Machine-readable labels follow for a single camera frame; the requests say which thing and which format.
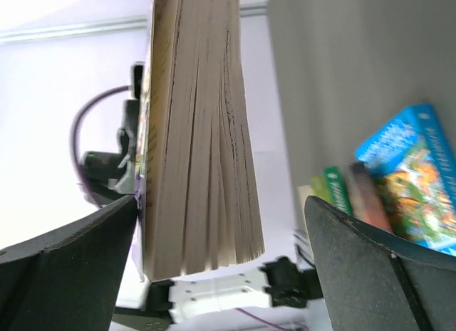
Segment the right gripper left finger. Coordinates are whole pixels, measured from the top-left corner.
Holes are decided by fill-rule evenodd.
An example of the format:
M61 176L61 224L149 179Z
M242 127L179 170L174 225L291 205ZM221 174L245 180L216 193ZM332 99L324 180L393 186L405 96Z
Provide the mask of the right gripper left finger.
M1 250L1 329L108 330L137 214L124 196Z

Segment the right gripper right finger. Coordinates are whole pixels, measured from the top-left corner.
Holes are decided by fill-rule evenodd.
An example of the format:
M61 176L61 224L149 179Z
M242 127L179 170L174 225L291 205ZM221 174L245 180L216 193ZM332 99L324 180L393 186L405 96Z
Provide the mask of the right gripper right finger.
M307 198L305 217L333 330L455 329L455 257L316 196Z

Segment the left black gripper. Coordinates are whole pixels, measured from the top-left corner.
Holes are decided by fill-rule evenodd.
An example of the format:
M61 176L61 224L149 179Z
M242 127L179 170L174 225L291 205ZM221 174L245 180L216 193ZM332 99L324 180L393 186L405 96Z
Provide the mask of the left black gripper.
M117 152L87 151L80 161L86 183L81 191L87 202L105 206L138 190L135 160L138 143L140 101L127 99L123 103L123 119L117 131Z

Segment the tale of two cities book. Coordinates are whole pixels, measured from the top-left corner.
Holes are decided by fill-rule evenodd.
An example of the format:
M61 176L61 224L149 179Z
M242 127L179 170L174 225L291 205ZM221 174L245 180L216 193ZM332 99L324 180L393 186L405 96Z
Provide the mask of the tale of two cities book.
M392 233L388 216L364 163L348 165L346 184L353 215L371 226Z

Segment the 52-storey treehouse purple book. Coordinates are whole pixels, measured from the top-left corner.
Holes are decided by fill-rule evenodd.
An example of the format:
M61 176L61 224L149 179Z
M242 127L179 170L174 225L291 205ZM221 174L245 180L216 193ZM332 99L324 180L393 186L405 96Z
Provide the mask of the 52-storey treehouse purple book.
M154 0L135 179L151 281L264 252L239 0Z

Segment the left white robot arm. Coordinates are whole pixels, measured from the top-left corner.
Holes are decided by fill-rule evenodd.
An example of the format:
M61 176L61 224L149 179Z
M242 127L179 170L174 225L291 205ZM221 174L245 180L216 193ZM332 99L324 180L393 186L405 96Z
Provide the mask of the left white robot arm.
M314 303L272 305L261 267L296 259L296 211L277 101L247 103L265 252L255 261L176 278L168 287L171 330L310 330Z

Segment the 104-storey treehouse green book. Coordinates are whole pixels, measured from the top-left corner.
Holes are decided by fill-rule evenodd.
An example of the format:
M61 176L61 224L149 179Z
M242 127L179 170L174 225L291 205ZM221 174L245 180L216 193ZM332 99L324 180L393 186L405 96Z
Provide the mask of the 104-storey treehouse green book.
M338 167L326 167L323 170L323 178L325 179L332 204L342 212L352 216L353 210L348 198L348 192Z

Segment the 65-storey treehouse lime book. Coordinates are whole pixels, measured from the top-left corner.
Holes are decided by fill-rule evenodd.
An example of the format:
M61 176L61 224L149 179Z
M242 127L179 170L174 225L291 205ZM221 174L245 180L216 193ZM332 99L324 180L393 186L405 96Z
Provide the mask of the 65-storey treehouse lime book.
M329 194L322 174L313 176L310 184L299 186L297 188L297 192L302 209L304 208L304 204L308 196L317 196L330 204L332 203L331 195Z

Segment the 26-storey treehouse blue book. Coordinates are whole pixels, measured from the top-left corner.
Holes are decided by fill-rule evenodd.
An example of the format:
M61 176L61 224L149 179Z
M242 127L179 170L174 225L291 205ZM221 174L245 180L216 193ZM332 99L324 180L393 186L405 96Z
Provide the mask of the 26-storey treehouse blue book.
M455 156L430 103L404 108L354 155L373 178L396 235L455 255Z

